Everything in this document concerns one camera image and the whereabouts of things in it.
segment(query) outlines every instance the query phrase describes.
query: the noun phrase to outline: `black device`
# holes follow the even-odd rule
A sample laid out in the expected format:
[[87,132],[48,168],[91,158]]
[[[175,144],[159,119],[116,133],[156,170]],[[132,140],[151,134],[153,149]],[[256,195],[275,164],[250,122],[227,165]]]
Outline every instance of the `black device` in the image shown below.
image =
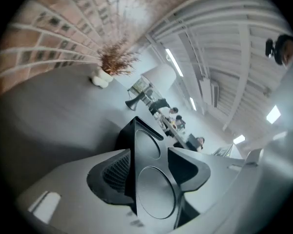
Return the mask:
[[120,154],[88,174],[92,192],[109,204],[129,205],[142,222],[167,233],[199,215],[185,200],[210,177],[209,166],[173,149],[164,137],[135,117],[120,131]]
[[195,149],[200,146],[199,142],[197,141],[196,137],[193,136],[193,134],[189,135],[188,142],[190,142]]
[[137,106],[138,106],[138,102],[139,102],[140,100],[142,100],[142,99],[146,96],[145,93],[148,92],[149,88],[152,88],[152,84],[151,84],[151,83],[150,83],[150,84],[148,85],[148,87],[147,87],[146,89],[144,89],[144,90],[143,90],[143,91],[142,91],[142,92],[141,92],[136,98],[125,101],[127,107],[130,108],[130,109],[133,110],[133,111],[136,111]]
[[275,50],[273,46],[273,40],[272,39],[267,39],[266,41],[266,49],[265,49],[265,55],[267,57],[274,56]]

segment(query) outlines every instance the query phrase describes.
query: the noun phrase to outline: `fluorescent light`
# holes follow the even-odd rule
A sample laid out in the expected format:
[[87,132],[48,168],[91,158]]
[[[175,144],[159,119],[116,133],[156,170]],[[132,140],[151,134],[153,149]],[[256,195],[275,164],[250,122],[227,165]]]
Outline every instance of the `fluorescent light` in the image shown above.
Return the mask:
[[243,135],[240,135],[238,138],[235,138],[233,140],[234,144],[239,144],[245,140],[245,137]]
[[193,109],[196,111],[196,107],[195,107],[195,104],[194,104],[194,100],[191,97],[190,97],[190,101],[191,101],[191,104],[192,104]]
[[178,64],[177,64],[177,62],[176,62],[174,56],[172,55],[171,51],[170,51],[169,49],[166,49],[166,52],[167,52],[167,54],[169,55],[170,59],[172,60],[172,63],[175,65],[175,67],[176,67],[176,69],[177,69],[179,75],[180,75],[181,77],[183,77],[184,75],[182,74],[181,69],[179,68],[179,66],[178,66]]
[[273,124],[279,117],[281,116],[279,109],[277,106],[274,106],[270,113],[267,115],[266,119],[271,124]]

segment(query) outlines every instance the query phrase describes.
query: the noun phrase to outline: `white wall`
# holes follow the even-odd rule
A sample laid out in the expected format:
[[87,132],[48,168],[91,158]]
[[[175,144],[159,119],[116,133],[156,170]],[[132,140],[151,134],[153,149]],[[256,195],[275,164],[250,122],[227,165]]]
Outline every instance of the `white wall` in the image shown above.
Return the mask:
[[250,151],[264,148],[270,141],[273,140],[273,137],[281,132],[285,131],[283,127],[276,127],[270,133],[261,136],[258,139],[253,139],[252,141],[242,142],[237,144],[238,149],[243,158],[246,158]]
[[141,74],[155,68],[161,63],[151,48],[145,49],[138,58],[140,61],[133,64],[134,70],[132,70],[130,76],[124,75],[115,77],[115,79],[127,89],[132,87],[132,85],[141,78]]
[[230,158],[243,159],[239,149],[234,144],[233,144],[233,147],[232,147],[232,150],[231,150],[231,153],[230,153]]
[[204,137],[205,143],[202,153],[212,154],[219,147],[232,143],[232,137],[222,132],[222,125],[216,125],[209,118],[210,116],[200,115],[197,111],[190,110],[186,107],[179,91],[172,86],[166,94],[166,100],[171,107],[177,107],[186,122],[186,134],[193,134],[195,137]]

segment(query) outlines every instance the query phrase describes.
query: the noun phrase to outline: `seated person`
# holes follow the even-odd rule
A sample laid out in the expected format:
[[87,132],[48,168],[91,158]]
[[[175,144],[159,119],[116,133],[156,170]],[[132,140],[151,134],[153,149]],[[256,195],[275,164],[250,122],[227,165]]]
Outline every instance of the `seated person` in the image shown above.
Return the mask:
[[199,137],[199,138],[196,138],[197,141],[199,142],[199,147],[196,148],[196,151],[199,152],[203,149],[203,144],[205,142],[205,139],[203,137]]
[[[203,144],[205,142],[205,139],[203,137],[199,137],[199,138],[196,138],[196,140],[197,140],[197,145],[196,145],[197,147],[195,147],[190,141],[186,142],[186,145],[188,146],[188,150],[191,150],[194,152],[200,152],[203,149]],[[179,142],[176,142],[174,144],[174,147],[183,148],[183,146]]]
[[[179,129],[182,129],[182,128],[185,128],[185,122],[182,120],[182,116],[181,115],[177,115],[176,116],[176,120],[173,124],[173,128],[176,129],[176,130],[179,130]],[[171,137],[174,137],[174,134],[171,132],[171,130],[167,130],[165,132],[166,136],[171,136]]]
[[159,99],[156,102],[152,103],[149,107],[149,110],[152,115],[159,111],[167,119],[169,119],[170,114],[178,113],[178,108],[171,108],[166,99]]

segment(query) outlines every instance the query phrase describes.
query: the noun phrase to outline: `dried flower arrangement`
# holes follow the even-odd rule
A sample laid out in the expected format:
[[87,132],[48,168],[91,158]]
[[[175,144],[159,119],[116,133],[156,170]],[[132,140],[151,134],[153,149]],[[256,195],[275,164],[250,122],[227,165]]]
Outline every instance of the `dried flower arrangement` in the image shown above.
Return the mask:
[[115,44],[104,45],[104,47],[98,51],[99,60],[102,65],[101,68],[107,74],[111,76],[130,75],[131,71],[128,68],[133,69],[133,63],[139,61],[136,57],[136,52],[125,52],[123,47],[127,44],[127,38],[123,38]]

